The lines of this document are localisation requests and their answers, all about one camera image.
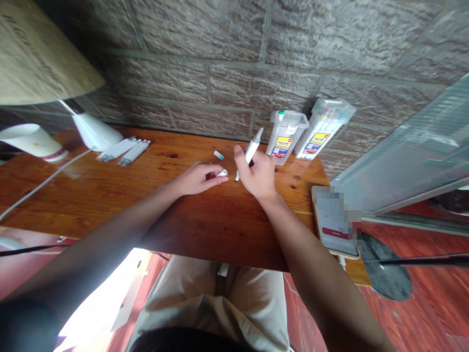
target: wooden table top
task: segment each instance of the wooden table top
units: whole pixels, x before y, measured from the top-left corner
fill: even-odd
[[[171,132],[116,127],[124,137],[152,141],[132,164],[101,163],[90,153],[62,171],[30,199],[13,210],[2,226],[79,239],[196,161],[220,163],[230,180],[194,196],[179,199],[144,237],[140,247],[219,262],[288,271],[270,222],[256,199],[235,182],[233,147],[246,142]],[[66,161],[86,147],[75,129],[54,136],[70,151]],[[220,161],[213,154],[225,156]],[[63,161],[47,163],[26,153],[0,167],[0,211],[44,181]],[[310,189],[328,186],[319,158],[290,157],[276,168],[276,188],[310,229],[314,219]],[[361,260],[347,260],[347,273],[357,284],[369,285]]]

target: stone wall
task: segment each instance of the stone wall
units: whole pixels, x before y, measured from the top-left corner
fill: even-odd
[[[38,3],[106,78],[77,101],[109,123],[249,140],[273,110],[347,99],[358,111],[321,153],[330,178],[469,71],[463,1]],[[0,125],[23,121],[71,124],[49,103]]]

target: white cup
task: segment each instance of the white cup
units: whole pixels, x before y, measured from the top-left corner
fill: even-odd
[[[61,160],[68,155],[68,151],[60,143],[36,124],[17,125],[2,130],[0,140],[49,162]]]

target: person's left hand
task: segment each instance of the person's left hand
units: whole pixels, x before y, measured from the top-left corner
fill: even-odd
[[[178,196],[202,193],[213,186],[228,181],[227,176],[215,177],[223,170],[221,165],[203,164],[200,161],[168,183]]]

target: lamp base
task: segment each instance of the lamp base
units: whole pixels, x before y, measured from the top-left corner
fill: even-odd
[[[84,144],[95,152],[103,152],[124,139],[114,128],[87,112],[72,117]]]

